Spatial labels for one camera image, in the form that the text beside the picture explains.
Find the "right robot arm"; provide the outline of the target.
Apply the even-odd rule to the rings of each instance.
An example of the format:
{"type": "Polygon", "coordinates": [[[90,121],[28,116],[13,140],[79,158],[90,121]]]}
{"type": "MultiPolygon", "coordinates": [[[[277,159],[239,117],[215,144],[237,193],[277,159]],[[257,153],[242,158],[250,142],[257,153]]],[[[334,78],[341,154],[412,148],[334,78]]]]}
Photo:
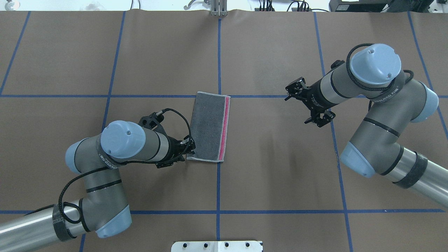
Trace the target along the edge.
{"type": "Polygon", "coordinates": [[[437,110],[439,98],[424,83],[403,70],[401,59],[386,44],[354,46],[346,59],[313,85],[303,77],[285,87],[286,99],[301,101],[309,110],[305,123],[323,127],[332,122],[330,109],[358,95],[369,100],[368,112],[339,159],[363,177],[379,174],[402,189],[412,190],[447,207],[447,169],[397,140],[410,123],[419,123],[437,110]]]}

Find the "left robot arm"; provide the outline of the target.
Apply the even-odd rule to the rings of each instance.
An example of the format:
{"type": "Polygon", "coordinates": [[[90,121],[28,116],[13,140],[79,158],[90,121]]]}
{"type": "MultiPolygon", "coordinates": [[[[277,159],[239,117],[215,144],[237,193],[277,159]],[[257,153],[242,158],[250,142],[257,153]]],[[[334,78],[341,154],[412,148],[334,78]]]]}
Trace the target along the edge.
{"type": "Polygon", "coordinates": [[[91,231],[107,238],[129,228],[130,206],[119,168],[131,163],[171,166],[195,148],[191,136],[177,140],[164,130],[152,130],[152,125],[159,124],[113,121],[101,134],[71,145],[65,161],[77,177],[63,188],[56,204],[2,224],[1,251],[34,251],[91,231]]]}

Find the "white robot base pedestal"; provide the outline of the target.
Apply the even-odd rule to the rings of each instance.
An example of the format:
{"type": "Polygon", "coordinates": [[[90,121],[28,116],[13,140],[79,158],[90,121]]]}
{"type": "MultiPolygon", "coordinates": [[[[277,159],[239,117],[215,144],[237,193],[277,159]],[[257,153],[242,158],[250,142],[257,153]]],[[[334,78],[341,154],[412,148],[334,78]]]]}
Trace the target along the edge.
{"type": "Polygon", "coordinates": [[[263,252],[262,241],[179,241],[171,246],[171,252],[263,252]]]}

